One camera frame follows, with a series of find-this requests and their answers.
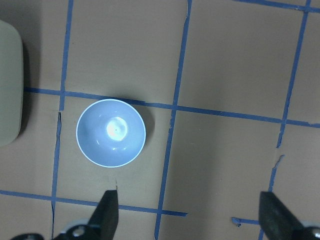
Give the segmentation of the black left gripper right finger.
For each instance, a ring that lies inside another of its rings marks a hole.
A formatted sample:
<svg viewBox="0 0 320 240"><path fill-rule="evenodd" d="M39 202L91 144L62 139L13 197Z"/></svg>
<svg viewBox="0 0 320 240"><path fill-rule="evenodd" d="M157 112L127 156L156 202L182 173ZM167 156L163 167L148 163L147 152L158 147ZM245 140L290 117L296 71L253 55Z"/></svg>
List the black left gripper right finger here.
<svg viewBox="0 0 320 240"><path fill-rule="evenodd" d="M269 240L318 240L320 226L304 225L269 191L259 195L258 222Z"/></svg>

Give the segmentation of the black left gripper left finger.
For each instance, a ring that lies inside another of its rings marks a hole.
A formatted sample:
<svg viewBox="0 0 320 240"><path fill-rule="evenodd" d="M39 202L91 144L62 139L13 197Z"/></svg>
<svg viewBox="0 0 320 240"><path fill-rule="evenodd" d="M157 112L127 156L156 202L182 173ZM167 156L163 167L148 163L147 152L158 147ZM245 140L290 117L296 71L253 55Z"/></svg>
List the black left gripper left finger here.
<svg viewBox="0 0 320 240"><path fill-rule="evenodd" d="M116 190L107 190L87 223L78 223L62 231L56 240L112 240L119 222Z"/></svg>

